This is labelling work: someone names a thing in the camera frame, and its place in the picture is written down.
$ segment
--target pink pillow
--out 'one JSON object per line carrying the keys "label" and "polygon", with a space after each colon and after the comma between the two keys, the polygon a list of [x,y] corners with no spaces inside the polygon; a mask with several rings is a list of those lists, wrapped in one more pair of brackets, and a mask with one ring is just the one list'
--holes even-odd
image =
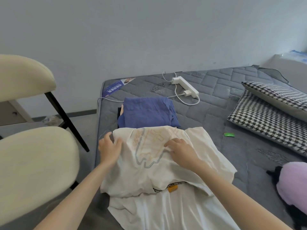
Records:
{"label": "pink pillow", "polygon": [[277,191],[288,205],[307,215],[307,163],[289,162],[280,172]]}

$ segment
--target power strip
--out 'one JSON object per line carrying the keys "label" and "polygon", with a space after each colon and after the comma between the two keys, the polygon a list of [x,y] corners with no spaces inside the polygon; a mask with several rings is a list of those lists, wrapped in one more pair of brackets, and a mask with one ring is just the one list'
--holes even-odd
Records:
{"label": "power strip", "polygon": [[199,95],[199,92],[193,87],[190,85],[190,83],[188,83],[183,77],[179,76],[179,77],[173,77],[172,78],[172,84],[173,85],[181,85],[182,88],[184,88],[185,90],[189,90],[190,92],[186,92],[184,91],[185,93],[185,96],[192,96],[193,98],[197,98],[198,95]]}

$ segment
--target chair backrest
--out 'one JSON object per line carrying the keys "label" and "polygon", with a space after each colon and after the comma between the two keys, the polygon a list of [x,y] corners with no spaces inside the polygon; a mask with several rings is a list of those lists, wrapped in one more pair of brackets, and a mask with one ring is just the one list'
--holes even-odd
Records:
{"label": "chair backrest", "polygon": [[0,54],[0,102],[55,90],[52,72],[40,62]]}

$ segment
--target orange tag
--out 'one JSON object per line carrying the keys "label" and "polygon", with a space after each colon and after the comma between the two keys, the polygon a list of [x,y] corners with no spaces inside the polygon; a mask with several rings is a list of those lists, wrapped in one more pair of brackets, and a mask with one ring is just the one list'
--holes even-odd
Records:
{"label": "orange tag", "polygon": [[169,186],[167,187],[168,191],[171,193],[173,191],[175,191],[176,189],[178,188],[178,185],[172,185],[172,186]]}

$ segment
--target gray quilted mattress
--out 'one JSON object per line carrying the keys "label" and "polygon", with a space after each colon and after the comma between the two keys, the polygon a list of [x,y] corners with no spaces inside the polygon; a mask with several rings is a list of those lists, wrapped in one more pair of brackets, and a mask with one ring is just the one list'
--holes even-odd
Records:
{"label": "gray quilted mattress", "polygon": [[[164,75],[168,81],[174,76],[174,73]],[[181,103],[177,97],[171,98],[182,129],[203,127],[211,136],[217,149],[238,170],[233,184],[292,227],[292,220],[276,195],[266,170],[273,170],[275,166],[290,161],[304,161],[305,159],[285,147],[228,122],[226,119],[243,93],[242,81],[258,81],[289,87],[287,81],[282,76],[275,73],[268,75],[255,67],[178,72],[177,76],[182,76],[196,88],[200,98],[200,103],[194,106]],[[117,80],[105,81],[101,90],[115,81]],[[175,95],[174,90],[175,85],[165,81],[161,74],[149,75],[135,78],[108,98],[124,100],[125,97],[173,96]],[[177,93],[182,93],[180,85],[178,85]],[[181,96],[181,98],[186,103],[197,101],[193,100],[191,96]],[[120,106],[120,102],[100,99],[98,139],[101,139],[106,132],[117,128],[117,111]],[[235,137],[225,137],[224,133],[226,132],[234,133]],[[99,161],[98,151],[96,155],[95,165]],[[102,194],[98,203],[104,217],[116,223],[107,210],[108,196]]]}

